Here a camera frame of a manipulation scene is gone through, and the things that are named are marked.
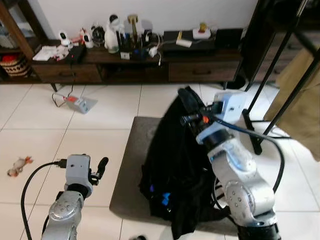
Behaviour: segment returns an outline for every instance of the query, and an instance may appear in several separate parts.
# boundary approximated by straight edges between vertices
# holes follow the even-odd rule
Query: wooden tv stand
[[[59,45],[60,41],[50,41]],[[87,49],[81,63],[70,65],[64,60],[32,61],[41,82],[54,84],[154,84],[214,83],[234,81],[241,54],[236,49],[217,49],[203,56],[148,57],[145,61],[122,60],[103,46]]]

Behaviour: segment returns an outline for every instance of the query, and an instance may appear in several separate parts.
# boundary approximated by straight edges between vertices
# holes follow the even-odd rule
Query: black metal pole
[[[320,48],[316,51],[312,63],[310,64],[308,69],[305,71],[304,75],[302,76],[302,78],[300,79],[298,84],[295,86],[295,88],[293,89],[293,91],[291,92],[291,94],[289,95],[289,97],[287,98],[285,103],[283,104],[283,106],[280,108],[279,112],[275,115],[275,117],[270,122],[269,126],[265,129],[265,131],[263,133],[264,135],[267,135],[270,132],[270,130],[278,122],[279,118],[281,118],[281,116],[287,110],[287,108],[292,103],[292,101],[295,99],[297,94],[300,92],[300,90],[306,84],[306,82],[308,81],[308,79],[311,76],[311,74],[315,71],[319,61],[320,61]]]
[[[280,47],[278,48],[278,51],[276,52],[276,54],[275,54],[275,56],[274,56],[274,58],[273,58],[273,60],[272,60],[272,62],[271,62],[271,64],[270,64],[268,70],[266,71],[266,74],[264,75],[264,78],[263,78],[262,82],[260,83],[260,86],[259,86],[258,90],[256,91],[256,94],[254,95],[254,97],[253,97],[253,99],[252,99],[252,102],[251,102],[251,104],[250,104],[250,106],[249,106],[249,108],[248,108],[248,112],[249,112],[249,113],[250,113],[250,111],[252,110],[252,108],[254,107],[254,105],[255,105],[255,103],[256,103],[256,101],[257,101],[257,99],[258,99],[258,97],[259,97],[259,95],[260,95],[260,93],[261,93],[261,91],[262,91],[262,89],[263,89],[264,86],[266,85],[267,80],[268,80],[269,76],[271,75],[272,71],[274,70],[275,65],[276,65],[276,63],[277,63],[277,61],[278,61],[281,53],[282,53],[283,50],[285,49],[285,47],[286,47],[286,45],[287,45],[287,43],[288,43],[288,41],[289,41],[292,33],[293,33],[293,28],[291,28],[291,30],[289,30],[289,31],[285,34],[285,36],[284,36],[284,38],[283,38],[283,40],[282,40],[282,42],[281,42],[281,45],[280,45]]]

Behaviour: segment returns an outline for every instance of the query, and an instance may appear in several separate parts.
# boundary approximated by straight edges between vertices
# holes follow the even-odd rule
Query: black bag
[[[198,106],[204,104],[190,88]],[[213,208],[211,194],[214,173],[207,150],[191,130],[180,124],[188,115],[177,97],[160,121],[142,166],[141,193],[149,200],[152,216],[170,220],[172,235],[192,233],[198,222],[221,220],[230,213]]]

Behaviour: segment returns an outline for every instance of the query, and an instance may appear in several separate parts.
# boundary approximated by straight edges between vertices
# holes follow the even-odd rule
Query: plush toy
[[[21,173],[26,164],[31,164],[33,160],[31,156],[27,156],[25,159],[19,157],[19,159],[13,164],[13,167],[8,170],[7,174],[10,177],[17,177]]]

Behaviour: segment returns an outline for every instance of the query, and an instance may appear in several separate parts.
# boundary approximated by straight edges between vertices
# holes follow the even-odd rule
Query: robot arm
[[[91,195],[93,185],[98,185],[107,163],[108,158],[104,157],[95,173],[90,169],[90,156],[75,154],[68,157],[65,192],[50,207],[49,222],[42,235],[42,240],[77,239],[77,226],[81,221],[84,200]]]
[[[179,90],[184,105],[189,104],[196,109],[192,96],[186,98],[183,92],[184,89]],[[237,225],[239,239],[280,240],[273,211],[273,189],[260,176],[252,154],[225,126],[210,120],[210,115],[213,115],[235,123],[241,116],[244,102],[242,93],[223,93],[216,96],[212,105],[182,117],[181,123],[187,124],[197,142],[206,146],[213,173],[222,185],[231,217]]]

